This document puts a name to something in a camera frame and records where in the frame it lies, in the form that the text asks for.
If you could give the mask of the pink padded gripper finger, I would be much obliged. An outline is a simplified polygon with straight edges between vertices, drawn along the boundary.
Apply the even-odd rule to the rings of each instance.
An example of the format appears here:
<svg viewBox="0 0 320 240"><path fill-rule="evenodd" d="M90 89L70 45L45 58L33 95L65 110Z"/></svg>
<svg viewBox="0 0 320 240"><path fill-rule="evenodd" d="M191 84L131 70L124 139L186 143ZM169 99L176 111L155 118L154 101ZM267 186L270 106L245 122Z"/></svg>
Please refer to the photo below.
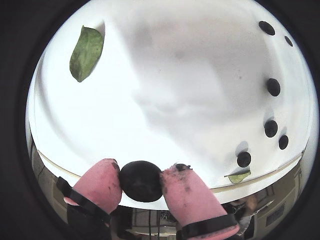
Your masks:
<svg viewBox="0 0 320 240"><path fill-rule="evenodd" d="M240 226L227 213L197 173L177 163L159 174L166 205L177 221L179 240L224 240L234 236Z"/></svg>
<svg viewBox="0 0 320 240"><path fill-rule="evenodd" d="M93 165L71 187L58 178L56 187L67 204L67 223L81 240L110 240L111 213L122 198L120 168L115 159L104 158Z"/></svg>

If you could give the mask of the person's left hand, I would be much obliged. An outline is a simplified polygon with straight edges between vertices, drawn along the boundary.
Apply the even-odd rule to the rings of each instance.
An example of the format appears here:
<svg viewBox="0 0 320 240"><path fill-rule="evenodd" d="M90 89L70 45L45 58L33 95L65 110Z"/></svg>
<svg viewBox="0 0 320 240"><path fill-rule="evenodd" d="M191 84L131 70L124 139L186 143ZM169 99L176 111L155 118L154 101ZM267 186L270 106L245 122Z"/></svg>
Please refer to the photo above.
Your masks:
<svg viewBox="0 0 320 240"><path fill-rule="evenodd" d="M250 211L255 210L257 207L257 204L258 204L258 201L254 194L249 195L245 198L245 205L248 210Z"/></svg>

